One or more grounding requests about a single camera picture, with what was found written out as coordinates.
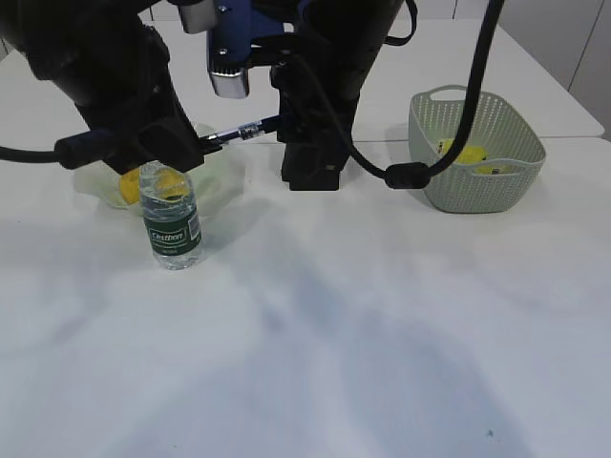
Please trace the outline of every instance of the green bottle label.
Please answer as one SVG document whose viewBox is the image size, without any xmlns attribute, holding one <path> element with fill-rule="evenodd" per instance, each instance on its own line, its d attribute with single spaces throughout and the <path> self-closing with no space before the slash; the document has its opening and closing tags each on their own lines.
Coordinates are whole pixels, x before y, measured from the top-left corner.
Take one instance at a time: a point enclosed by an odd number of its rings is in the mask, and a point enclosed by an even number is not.
<svg viewBox="0 0 611 458">
<path fill-rule="evenodd" d="M 153 251 L 163 256 L 180 256 L 189 253 L 201 241 L 198 210 L 188 217 L 172 222 L 144 219 Z"/>
</svg>

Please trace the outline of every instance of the basket handle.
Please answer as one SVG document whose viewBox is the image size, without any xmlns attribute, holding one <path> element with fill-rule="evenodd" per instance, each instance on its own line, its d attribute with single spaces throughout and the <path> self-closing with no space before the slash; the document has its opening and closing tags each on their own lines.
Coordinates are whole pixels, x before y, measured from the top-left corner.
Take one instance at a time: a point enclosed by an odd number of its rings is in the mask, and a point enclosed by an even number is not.
<svg viewBox="0 0 611 458">
<path fill-rule="evenodd" d="M 440 88 L 432 89 L 426 93 L 422 93 L 422 95 L 428 97 L 432 100 L 432 97 L 438 93 L 444 93 L 446 91 L 462 91 L 463 93 L 467 92 L 467 88 L 465 86 L 460 86 L 459 84 L 449 84 L 447 86 L 441 86 Z"/>
<path fill-rule="evenodd" d="M 473 175 L 475 177 L 485 177 L 486 174 L 479 174 L 477 169 L 481 167 L 503 167 L 509 166 L 514 169 L 514 171 L 510 174 L 499 174 L 499 175 L 490 175 L 490 177 L 512 177 L 518 175 L 520 170 L 518 169 L 527 169 L 531 167 L 533 164 L 530 162 L 524 162 L 522 160 L 517 159 L 491 159 L 491 160 L 483 160 L 481 162 L 477 162 L 476 164 L 455 164 L 460 166 L 465 173 Z"/>
</svg>

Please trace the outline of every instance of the black cable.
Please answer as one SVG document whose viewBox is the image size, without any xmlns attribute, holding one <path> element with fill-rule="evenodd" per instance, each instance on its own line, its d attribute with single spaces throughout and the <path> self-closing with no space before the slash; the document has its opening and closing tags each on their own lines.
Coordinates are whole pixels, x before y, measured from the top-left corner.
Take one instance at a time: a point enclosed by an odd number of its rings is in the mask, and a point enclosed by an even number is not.
<svg viewBox="0 0 611 458">
<path fill-rule="evenodd" d="M 321 99 L 321 102 L 323 102 L 323 106 L 327 111 L 327 116 L 329 120 L 333 123 L 333 127 L 335 127 L 337 134 L 342 139 L 344 145 L 348 148 L 350 156 L 370 174 L 374 175 L 375 177 L 384 179 L 386 176 L 386 172 L 369 162 L 354 146 L 352 139 L 344 130 L 344 126 L 342 126 L 340 118 L 338 117 L 337 113 L 335 113 L 335 109 L 333 108 L 333 105 L 328 99 L 327 93 L 325 92 L 323 85 L 321 84 L 320 80 L 318 79 L 318 76 L 316 76 L 311 67 L 303 60 L 301 56 L 297 54 L 291 55 L 289 60 L 297 64 L 301 68 L 302 72 L 305 74 L 305 76 L 307 76 L 307 79 L 309 79 L 313 88 L 316 90 L 316 93 Z"/>
<path fill-rule="evenodd" d="M 474 126 L 477 105 L 479 104 L 479 97 L 481 95 L 481 86 L 484 81 L 484 75 L 486 74 L 486 66 L 488 65 L 488 56 L 490 55 L 490 48 L 492 47 L 495 37 L 496 24 L 498 24 L 498 18 L 500 17 L 504 4 L 505 0 L 490 0 L 488 4 L 484 20 L 481 24 L 479 38 L 477 38 L 474 62 L 471 66 L 471 75 L 469 76 L 467 95 L 465 97 L 465 105 L 454 142 L 449 152 L 429 168 L 430 177 L 439 175 L 448 169 L 467 145 L 471 130 Z"/>
<path fill-rule="evenodd" d="M 13 150 L 0 146 L 0 160 L 24 164 L 51 164 L 59 162 L 61 155 L 55 151 Z"/>
<path fill-rule="evenodd" d="M 416 29 L 418 27 L 418 6 L 416 5 L 416 2 L 414 0 L 406 0 L 405 3 L 408 5 L 408 11 L 410 12 L 411 33 L 403 38 L 398 38 L 396 36 L 387 36 L 386 41 L 384 42 L 387 45 L 405 46 L 416 34 Z"/>
</svg>

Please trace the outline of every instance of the yellow fruit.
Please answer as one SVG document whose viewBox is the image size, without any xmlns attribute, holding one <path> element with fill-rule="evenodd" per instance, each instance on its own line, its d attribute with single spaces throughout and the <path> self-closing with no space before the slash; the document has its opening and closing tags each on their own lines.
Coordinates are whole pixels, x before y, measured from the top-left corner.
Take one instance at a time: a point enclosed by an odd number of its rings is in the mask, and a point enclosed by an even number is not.
<svg viewBox="0 0 611 458">
<path fill-rule="evenodd" d="M 134 169 L 122 176 L 118 181 L 118 191 L 128 205 L 140 202 L 139 179 L 140 169 Z"/>
<path fill-rule="evenodd" d="M 155 184 L 161 198 L 177 199 L 189 194 L 189 185 L 185 175 L 174 169 L 158 171 L 158 180 Z"/>
<path fill-rule="evenodd" d="M 439 141 L 439 149 L 438 153 L 444 156 L 447 152 L 449 152 L 450 148 L 454 140 L 440 140 Z M 482 162 L 488 158 L 488 153 L 481 146 L 467 145 L 465 149 L 462 150 L 460 156 L 456 160 L 457 164 L 476 164 L 477 162 Z"/>
</svg>

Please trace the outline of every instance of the white wall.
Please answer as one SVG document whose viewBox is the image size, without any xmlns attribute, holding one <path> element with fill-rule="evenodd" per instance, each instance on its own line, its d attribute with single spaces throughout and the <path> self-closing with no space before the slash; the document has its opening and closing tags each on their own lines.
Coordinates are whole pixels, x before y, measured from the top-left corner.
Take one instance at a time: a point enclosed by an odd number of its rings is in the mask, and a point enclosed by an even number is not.
<svg viewBox="0 0 611 458">
<path fill-rule="evenodd" d="M 501 27 L 568 89 L 603 0 L 507 0 Z M 480 18 L 487 0 L 460 0 L 456 18 Z"/>
<path fill-rule="evenodd" d="M 611 140 L 611 0 L 600 11 L 571 94 L 606 127 Z"/>
</svg>

